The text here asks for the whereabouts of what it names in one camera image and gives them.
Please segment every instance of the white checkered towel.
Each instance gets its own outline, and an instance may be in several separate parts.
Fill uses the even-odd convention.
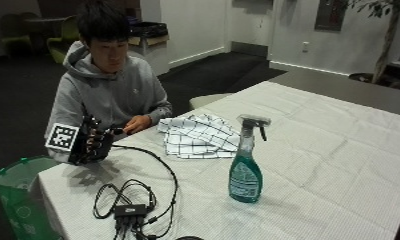
[[[157,130],[165,133],[167,154],[180,158],[218,158],[236,155],[240,133],[217,116],[161,119]]]

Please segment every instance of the hood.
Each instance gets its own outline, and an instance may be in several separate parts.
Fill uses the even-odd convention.
[[[92,64],[91,53],[80,41],[75,41],[72,43],[63,65],[71,74],[87,78],[103,78],[107,80],[113,80],[119,74],[101,72],[101,70]]]

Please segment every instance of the green spray bottle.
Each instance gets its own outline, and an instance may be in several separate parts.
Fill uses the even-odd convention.
[[[264,127],[270,124],[269,118],[242,114],[237,117],[241,122],[238,150],[229,168],[229,196],[240,202],[254,203],[262,190],[262,174],[253,160],[254,146],[253,128],[258,127],[266,141]]]

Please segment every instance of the gray hoodie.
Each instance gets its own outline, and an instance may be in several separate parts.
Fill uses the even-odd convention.
[[[127,56],[123,70],[105,74],[92,64],[85,46],[76,41],[63,64],[67,73],[57,86],[45,139],[53,123],[80,127],[84,113],[101,120],[103,130],[112,124],[124,127],[135,115],[148,115],[152,125],[170,117],[165,91],[144,60]],[[55,160],[67,162],[68,153],[52,149],[48,152]]]

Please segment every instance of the bottle label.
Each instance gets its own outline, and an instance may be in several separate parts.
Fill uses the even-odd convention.
[[[257,177],[242,162],[240,162],[233,168],[232,177],[229,179],[229,191],[240,197],[257,196]]]

